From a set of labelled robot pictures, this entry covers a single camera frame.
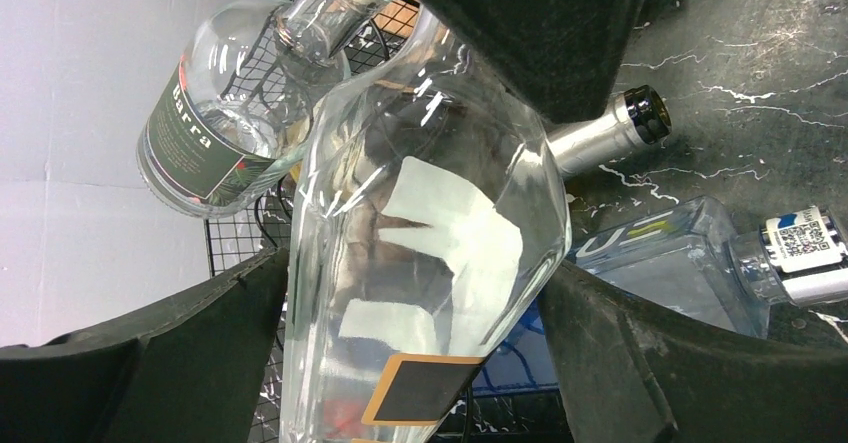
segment green label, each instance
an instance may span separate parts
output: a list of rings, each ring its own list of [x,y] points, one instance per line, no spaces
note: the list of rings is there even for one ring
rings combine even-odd
[[[185,91],[182,65],[147,120],[153,165],[197,203],[227,206],[274,162],[234,147],[206,125]]]

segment wire basket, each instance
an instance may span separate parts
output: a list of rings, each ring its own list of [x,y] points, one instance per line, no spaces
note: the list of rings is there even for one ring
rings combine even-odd
[[[415,0],[394,0],[378,15],[371,24],[365,26],[359,35],[351,41],[345,53],[353,74],[362,73],[391,58],[406,41],[418,16],[418,3]],[[256,74],[270,74],[267,71],[273,61],[266,61],[261,47],[263,37],[254,45],[259,48],[253,52]],[[272,81],[251,81],[252,87],[259,88],[257,104],[265,98],[267,85]],[[206,247],[209,255],[209,272],[215,276],[241,261],[254,256],[267,247],[288,247],[291,233],[291,192],[281,181],[275,188],[259,198],[255,204],[235,216],[220,220],[207,220]],[[268,364],[265,366],[265,378],[258,395],[258,403],[253,416],[248,442],[276,442],[280,419],[280,387],[282,382],[282,347],[285,320],[280,321],[277,332],[277,345],[271,350]]]

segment qr code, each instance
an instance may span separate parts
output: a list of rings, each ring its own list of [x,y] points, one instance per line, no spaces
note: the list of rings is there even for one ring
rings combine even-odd
[[[778,230],[783,240],[786,256],[802,256],[830,249],[829,237],[822,231],[818,222],[805,223]]]

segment white wall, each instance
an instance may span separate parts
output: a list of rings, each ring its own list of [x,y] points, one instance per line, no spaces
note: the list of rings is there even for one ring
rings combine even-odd
[[[200,22],[232,0],[0,0],[0,346],[205,280],[203,224],[134,145]]]

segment orange border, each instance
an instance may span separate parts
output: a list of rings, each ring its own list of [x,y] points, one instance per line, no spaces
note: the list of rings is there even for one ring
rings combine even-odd
[[[480,356],[441,356],[441,355],[414,355],[409,353],[397,353],[389,357],[386,361],[386,366],[383,368],[383,373],[380,375],[380,381],[377,382],[377,388],[374,389],[374,394],[371,396],[371,401],[365,408],[365,413],[362,414],[362,423],[366,425],[386,425],[386,426],[431,426],[437,424],[439,420],[433,421],[384,421],[376,420],[377,411],[386,399],[386,394],[392,386],[397,372],[400,369],[400,364],[404,361],[415,361],[420,363],[448,363],[454,365],[479,365],[483,363],[485,358]]]

